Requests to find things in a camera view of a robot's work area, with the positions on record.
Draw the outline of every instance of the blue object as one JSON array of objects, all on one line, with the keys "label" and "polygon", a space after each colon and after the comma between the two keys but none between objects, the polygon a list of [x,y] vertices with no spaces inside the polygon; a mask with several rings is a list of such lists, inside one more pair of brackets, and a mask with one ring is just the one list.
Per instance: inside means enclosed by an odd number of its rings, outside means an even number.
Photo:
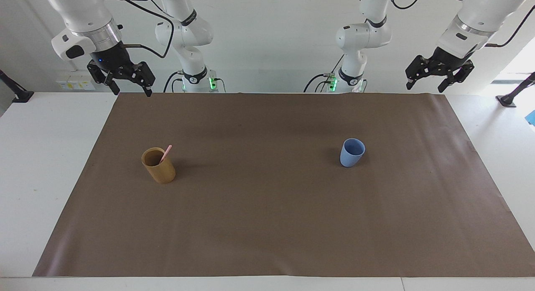
[{"label": "blue object", "polygon": [[526,116],[526,120],[531,125],[535,126],[535,110],[530,113],[530,115]]},{"label": "blue object", "polygon": [[365,152],[366,147],[363,142],[356,138],[346,139],[340,153],[340,163],[346,168],[353,167]]}]

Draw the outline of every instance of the wall socket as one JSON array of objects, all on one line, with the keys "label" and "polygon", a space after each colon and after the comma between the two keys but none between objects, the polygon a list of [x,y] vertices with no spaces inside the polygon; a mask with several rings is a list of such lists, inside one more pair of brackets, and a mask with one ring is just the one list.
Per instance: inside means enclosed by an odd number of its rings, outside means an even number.
[{"label": "wall socket", "polygon": [[63,90],[95,90],[91,76],[85,74],[61,75],[56,79],[56,83]]}]

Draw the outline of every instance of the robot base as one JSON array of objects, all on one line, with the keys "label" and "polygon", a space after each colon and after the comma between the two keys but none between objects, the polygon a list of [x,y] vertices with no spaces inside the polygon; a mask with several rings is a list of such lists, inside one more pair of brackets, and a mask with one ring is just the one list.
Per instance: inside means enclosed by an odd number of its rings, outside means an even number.
[{"label": "robot base", "polygon": [[200,81],[198,84],[191,84],[187,82],[187,80],[182,84],[182,91],[183,92],[191,92],[191,93],[215,93],[219,92],[218,89],[218,83],[217,81],[214,81],[214,79],[217,77],[215,70],[210,70],[209,76],[206,76],[202,81]]},{"label": "robot base", "polygon": [[34,94],[33,91],[24,91],[21,94],[17,95],[15,99],[13,99],[13,103],[28,103],[30,98],[32,98],[32,95]]},{"label": "robot base", "polygon": [[500,104],[503,106],[503,107],[508,107],[508,108],[516,108],[516,105],[515,103],[511,103],[511,104],[507,104],[506,102],[504,102],[502,100],[502,98],[505,97],[505,95],[497,95],[496,96],[496,99],[500,102]]},{"label": "robot base", "polygon": [[366,91],[367,80],[362,79],[355,86],[349,86],[340,77],[336,77],[327,85],[329,86],[326,91],[327,93],[363,93]]}]

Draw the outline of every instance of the white wall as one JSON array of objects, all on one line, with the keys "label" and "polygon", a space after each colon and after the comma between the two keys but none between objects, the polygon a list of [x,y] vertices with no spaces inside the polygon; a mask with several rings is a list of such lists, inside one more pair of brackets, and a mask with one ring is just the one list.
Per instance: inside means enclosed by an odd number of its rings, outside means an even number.
[{"label": "white wall", "polygon": [[[57,74],[69,66],[54,54],[48,30],[61,31],[61,17],[46,0],[27,0],[46,27],[37,27],[21,0],[0,0],[0,68],[19,83],[38,91],[57,91]],[[407,5],[412,0],[396,0]],[[506,40],[535,0],[528,0],[493,39]],[[152,15],[119,1],[107,1],[115,21],[124,25],[125,43],[143,43],[164,51],[154,37],[154,26],[161,21]],[[214,42],[201,47],[207,64],[224,78],[230,92],[300,92],[315,74],[332,69],[341,51],[336,47],[339,27],[363,22],[358,0],[193,0],[199,15],[212,23]],[[154,9],[150,3],[142,5]],[[405,68],[422,54],[429,57],[436,40],[461,7],[456,0],[420,0],[405,11],[389,8],[393,28],[389,46],[367,50],[369,63],[365,72],[368,91],[403,92]],[[488,85],[535,36],[535,18],[518,34],[514,43],[496,49],[486,48],[474,55],[476,69],[450,93],[476,93]],[[155,89],[161,91],[168,75],[181,68],[171,54],[160,60],[146,51],[130,50],[134,62],[147,61],[157,77]],[[84,69],[89,58],[75,64]],[[441,78],[419,81],[412,92],[436,92]],[[129,83],[120,83],[124,91],[141,91]]]},{"label": "white wall", "polygon": [[504,74],[515,74],[518,72],[534,72],[535,64],[533,56],[535,55],[535,40],[531,40],[513,61],[503,69]]}]

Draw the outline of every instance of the black stand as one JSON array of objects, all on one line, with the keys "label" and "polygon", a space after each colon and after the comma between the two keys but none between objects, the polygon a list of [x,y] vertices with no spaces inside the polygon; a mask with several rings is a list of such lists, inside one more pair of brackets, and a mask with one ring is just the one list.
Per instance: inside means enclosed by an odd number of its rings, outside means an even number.
[{"label": "black stand", "polygon": [[524,89],[530,87],[531,85],[535,84],[535,72],[532,73],[524,82],[520,83],[518,87],[512,91],[512,93],[507,95],[498,95],[496,98],[502,104],[503,107],[516,107],[516,105],[512,102],[515,97],[521,93]]},{"label": "black stand", "polygon": [[4,83],[13,91],[13,93],[15,93],[15,99],[13,99],[13,103],[26,103],[34,94],[33,91],[27,91],[24,87],[20,86],[19,83],[13,81],[7,76],[7,74],[4,74],[1,69],[0,80],[4,81]]}]

